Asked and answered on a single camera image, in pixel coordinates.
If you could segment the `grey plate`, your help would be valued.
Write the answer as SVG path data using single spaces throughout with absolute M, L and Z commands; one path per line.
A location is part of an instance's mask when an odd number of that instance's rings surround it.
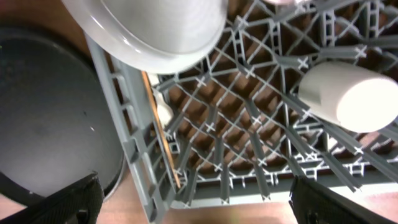
M 221 38 L 227 0 L 63 0 L 74 20 L 118 60 L 149 73 L 184 71 Z

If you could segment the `cream cup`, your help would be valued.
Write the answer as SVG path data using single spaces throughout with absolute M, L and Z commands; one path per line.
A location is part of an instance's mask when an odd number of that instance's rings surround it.
M 357 133 L 378 131 L 397 118 L 397 82 L 344 62 L 311 68 L 298 98 L 315 116 Z

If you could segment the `white plastic fork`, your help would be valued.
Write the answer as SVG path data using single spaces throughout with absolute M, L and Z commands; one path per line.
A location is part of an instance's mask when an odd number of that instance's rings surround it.
M 147 76 L 154 94 L 159 121 L 162 127 L 165 128 L 172 120 L 174 112 L 165 102 L 163 94 L 155 89 L 155 86 L 160 83 L 158 75 L 156 73 L 147 73 Z

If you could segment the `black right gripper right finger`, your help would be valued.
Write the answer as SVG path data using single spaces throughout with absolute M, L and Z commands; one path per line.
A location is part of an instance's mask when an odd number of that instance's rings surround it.
M 395 224 L 304 176 L 295 177 L 289 204 L 299 224 Z

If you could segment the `wooden chopstick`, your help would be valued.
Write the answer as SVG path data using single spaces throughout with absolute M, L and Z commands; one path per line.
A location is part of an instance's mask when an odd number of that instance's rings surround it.
M 161 124 L 160 119 L 159 119 L 159 115 L 158 115 L 158 112 L 157 112 L 157 104 L 155 102 L 155 98 L 154 98 L 154 95 L 153 95 L 153 92 L 152 92 L 152 88 L 151 88 L 151 85 L 150 85 L 150 82 L 149 82 L 149 77 L 148 77 L 148 75 L 147 75 L 147 73 L 145 71 L 142 71 L 141 75 L 142 75 L 142 79 L 144 81 L 144 86 L 145 86 L 145 89 L 146 89 L 146 92 L 147 92 L 147 95 L 148 95 L 150 107 L 151 107 L 152 112 L 154 114 L 155 125 L 156 125 L 156 128 L 158 129 L 161 143 L 162 143 L 162 145 L 164 147 L 164 151 L 165 151 L 165 153 L 167 155 L 167 162 L 170 165 L 171 173 L 172 173 L 172 175 L 174 177 L 174 181 L 176 183 L 176 186 L 180 189 L 181 188 L 181 183 L 180 183 L 179 177 L 178 177 L 178 175 L 177 175 L 177 173 L 176 173 L 176 171 L 174 169 L 174 162 L 173 162 L 172 154 L 171 154 L 171 151 L 170 151 L 169 144 L 168 144 L 168 142 L 167 142 L 167 140 L 165 138 L 165 134 L 164 134 L 164 130 L 162 128 L 162 124 Z

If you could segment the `pink saucer bowl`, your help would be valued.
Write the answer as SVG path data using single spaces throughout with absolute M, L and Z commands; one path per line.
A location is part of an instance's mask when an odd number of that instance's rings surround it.
M 303 2 L 307 2 L 309 0 L 263 0 L 263 1 L 276 6 L 287 6 L 292 4 L 297 5 Z

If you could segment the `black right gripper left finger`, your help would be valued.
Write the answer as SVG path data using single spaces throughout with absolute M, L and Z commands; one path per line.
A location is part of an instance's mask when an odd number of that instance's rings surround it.
M 58 192 L 1 220 L 1 224 L 58 224 L 75 220 L 94 224 L 104 200 L 97 173 L 92 173 Z

